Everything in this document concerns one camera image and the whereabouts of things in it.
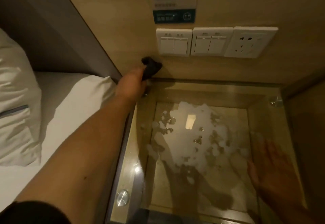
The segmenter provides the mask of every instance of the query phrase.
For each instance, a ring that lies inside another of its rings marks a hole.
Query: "brown side panel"
[[[325,217],[325,81],[288,100],[307,203]]]

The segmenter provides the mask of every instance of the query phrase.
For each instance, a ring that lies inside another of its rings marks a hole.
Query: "gray headboard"
[[[70,0],[0,0],[0,28],[36,71],[121,77]]]

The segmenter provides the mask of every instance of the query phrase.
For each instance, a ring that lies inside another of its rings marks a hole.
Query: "pillowcase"
[[[41,159],[41,89],[24,50],[0,29],[0,166]]]

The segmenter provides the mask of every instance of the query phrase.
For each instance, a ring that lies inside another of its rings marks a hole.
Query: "electrical outlet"
[[[277,27],[236,26],[224,56],[257,58],[277,31]]]

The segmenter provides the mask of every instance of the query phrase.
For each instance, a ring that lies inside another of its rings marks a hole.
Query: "mattress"
[[[115,91],[110,77],[49,72],[35,75],[42,89],[41,163],[0,167],[0,211],[15,199],[59,145]]]

